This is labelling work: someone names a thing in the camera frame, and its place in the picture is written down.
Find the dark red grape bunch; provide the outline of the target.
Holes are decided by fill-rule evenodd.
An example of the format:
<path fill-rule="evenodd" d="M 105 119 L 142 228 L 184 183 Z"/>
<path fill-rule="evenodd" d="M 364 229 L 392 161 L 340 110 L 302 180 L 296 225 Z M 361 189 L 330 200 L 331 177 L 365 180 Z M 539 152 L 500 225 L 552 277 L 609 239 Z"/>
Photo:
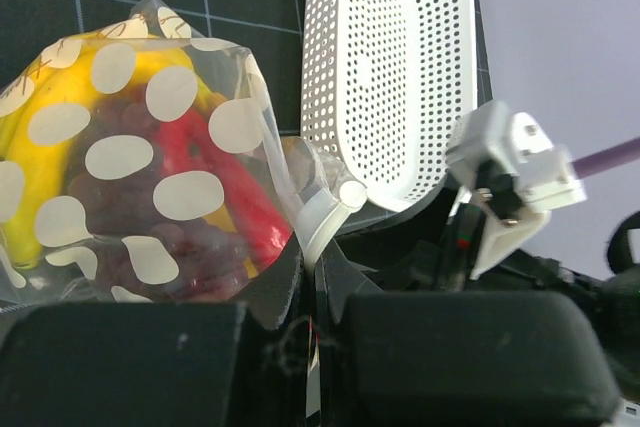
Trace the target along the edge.
<path fill-rule="evenodd" d="M 226 300 L 250 281 L 248 242 L 204 218 L 223 203 L 215 175 L 164 172 L 145 93 L 100 101 L 72 152 L 65 192 L 86 211 L 93 283 L 112 296 Z"/>

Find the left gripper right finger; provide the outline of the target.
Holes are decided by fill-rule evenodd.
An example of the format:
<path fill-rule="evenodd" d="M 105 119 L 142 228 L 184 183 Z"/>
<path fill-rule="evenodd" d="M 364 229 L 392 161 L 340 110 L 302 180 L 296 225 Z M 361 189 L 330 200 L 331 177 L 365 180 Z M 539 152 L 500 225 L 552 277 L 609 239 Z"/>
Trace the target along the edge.
<path fill-rule="evenodd" d="M 315 269 L 324 426 L 605 426 L 622 403 L 586 316 L 545 292 L 385 292 Z"/>

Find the polka dot zip bag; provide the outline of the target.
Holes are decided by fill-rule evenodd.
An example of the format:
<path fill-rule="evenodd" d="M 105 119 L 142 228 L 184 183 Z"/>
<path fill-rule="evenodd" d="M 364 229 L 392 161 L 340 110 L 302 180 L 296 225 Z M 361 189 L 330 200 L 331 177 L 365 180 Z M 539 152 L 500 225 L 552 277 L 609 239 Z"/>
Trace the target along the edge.
<path fill-rule="evenodd" d="M 44 48 L 1 92 L 1 301 L 224 301 L 366 189 L 279 134 L 252 51 L 161 0 Z"/>

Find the yellow banana bunch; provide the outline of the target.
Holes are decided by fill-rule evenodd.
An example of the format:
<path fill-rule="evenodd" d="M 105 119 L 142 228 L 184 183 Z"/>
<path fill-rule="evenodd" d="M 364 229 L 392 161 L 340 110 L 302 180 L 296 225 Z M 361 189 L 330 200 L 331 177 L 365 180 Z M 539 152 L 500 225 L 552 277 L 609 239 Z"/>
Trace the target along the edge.
<path fill-rule="evenodd" d="M 46 47 L 1 95 L 1 157 L 16 164 L 23 185 L 1 221 L 13 266 L 37 266 L 45 245 L 35 231 L 41 206 L 60 195 L 73 139 L 98 101 L 137 90 L 161 69 L 195 70 L 186 40 L 116 38 L 99 33 Z"/>

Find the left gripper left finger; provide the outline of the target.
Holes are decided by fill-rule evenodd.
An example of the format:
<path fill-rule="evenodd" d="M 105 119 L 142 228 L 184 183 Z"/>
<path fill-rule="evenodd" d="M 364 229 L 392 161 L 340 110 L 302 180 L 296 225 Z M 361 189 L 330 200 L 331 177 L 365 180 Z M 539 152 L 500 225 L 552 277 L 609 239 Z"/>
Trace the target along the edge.
<path fill-rule="evenodd" d="M 301 251 L 222 303 L 66 303 L 1 318 L 5 426 L 301 426 Z"/>

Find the white perforated plastic basket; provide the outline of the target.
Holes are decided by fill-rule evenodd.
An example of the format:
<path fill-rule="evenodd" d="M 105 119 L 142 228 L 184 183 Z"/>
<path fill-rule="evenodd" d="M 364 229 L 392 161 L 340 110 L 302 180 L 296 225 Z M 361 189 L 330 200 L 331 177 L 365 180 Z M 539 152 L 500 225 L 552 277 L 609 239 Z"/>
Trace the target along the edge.
<path fill-rule="evenodd" d="M 476 74 L 474 0 L 305 0 L 301 134 L 380 208 L 438 188 Z"/>

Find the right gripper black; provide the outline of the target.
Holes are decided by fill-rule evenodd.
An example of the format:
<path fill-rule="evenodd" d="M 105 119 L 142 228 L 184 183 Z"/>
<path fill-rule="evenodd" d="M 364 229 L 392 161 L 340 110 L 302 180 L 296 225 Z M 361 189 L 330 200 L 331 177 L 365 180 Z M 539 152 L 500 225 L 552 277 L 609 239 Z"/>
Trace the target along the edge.
<path fill-rule="evenodd" d="M 384 220 L 342 234 L 338 245 L 352 262 L 367 268 L 368 277 L 387 291 L 540 291 L 562 294 L 586 315 L 622 387 L 639 384 L 639 262 L 631 252 L 630 234 L 639 227 L 633 213 L 616 228 L 606 260 L 613 273 L 597 280 L 564 267 L 558 260 L 522 249 L 478 279 L 471 269 L 479 250 L 485 217 L 469 206 L 446 219 L 453 192 L 410 218 Z"/>

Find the red chili pepper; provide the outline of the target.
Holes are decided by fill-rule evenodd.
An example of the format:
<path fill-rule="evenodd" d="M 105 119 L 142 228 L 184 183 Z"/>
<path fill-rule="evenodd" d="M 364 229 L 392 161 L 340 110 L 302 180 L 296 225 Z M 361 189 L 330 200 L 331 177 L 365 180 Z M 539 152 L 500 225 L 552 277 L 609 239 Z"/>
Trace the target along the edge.
<path fill-rule="evenodd" d="M 229 227 L 248 242 L 245 265 L 255 276 L 270 267 L 286 246 L 292 230 L 263 187 L 232 154 L 213 143 L 204 117 L 189 110 L 172 122 L 162 122 L 154 140 L 164 152 L 166 174 L 203 171 L 215 175 L 224 193 L 222 206 L 205 219 Z"/>

